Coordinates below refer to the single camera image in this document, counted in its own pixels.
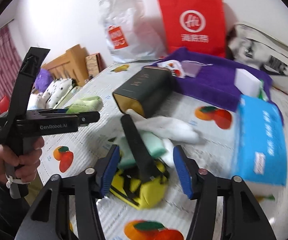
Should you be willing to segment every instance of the purple towel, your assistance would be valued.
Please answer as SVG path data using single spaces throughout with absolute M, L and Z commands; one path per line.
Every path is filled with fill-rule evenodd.
M 260 70 L 222 57 L 190 52 L 185 47 L 177 49 L 161 62 L 171 59 L 179 62 L 191 60 L 213 64 L 212 66 L 203 66 L 195 78 L 176 77 L 174 91 L 177 93 L 235 112 L 241 96 L 241 92 L 234 86 L 235 69 L 244 68 L 264 81 L 264 91 L 271 100 L 269 89 L 272 79 Z
M 52 81 L 53 77 L 51 73 L 48 70 L 41 68 L 34 85 L 39 92 L 44 93 Z

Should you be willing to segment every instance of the white sponge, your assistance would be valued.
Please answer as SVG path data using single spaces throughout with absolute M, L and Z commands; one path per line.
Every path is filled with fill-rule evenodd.
M 257 98 L 260 94 L 261 81 L 243 68 L 237 68 L 234 85 L 242 94 Z

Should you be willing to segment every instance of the purple plush toy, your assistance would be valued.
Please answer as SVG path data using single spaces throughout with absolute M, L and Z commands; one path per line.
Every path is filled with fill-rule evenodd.
M 41 68 L 34 85 L 39 92 L 44 93 L 52 81 L 53 77 L 51 73 L 48 70 Z

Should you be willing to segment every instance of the yellow bag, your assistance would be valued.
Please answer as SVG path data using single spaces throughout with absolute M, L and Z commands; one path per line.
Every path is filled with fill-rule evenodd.
M 136 209 L 152 208 L 163 199 L 167 189 L 167 166 L 151 157 L 130 115 L 124 115 L 121 122 L 137 167 L 118 170 L 110 191 Z

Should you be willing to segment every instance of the label tag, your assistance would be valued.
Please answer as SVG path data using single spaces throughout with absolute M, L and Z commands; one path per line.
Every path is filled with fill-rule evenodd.
M 265 154 L 255 152 L 254 172 L 256 174 L 264 175 L 265 168 Z
M 114 49 L 122 49 L 128 46 L 120 26 L 109 27 L 108 34 L 111 37 L 111 41 L 114 45 Z

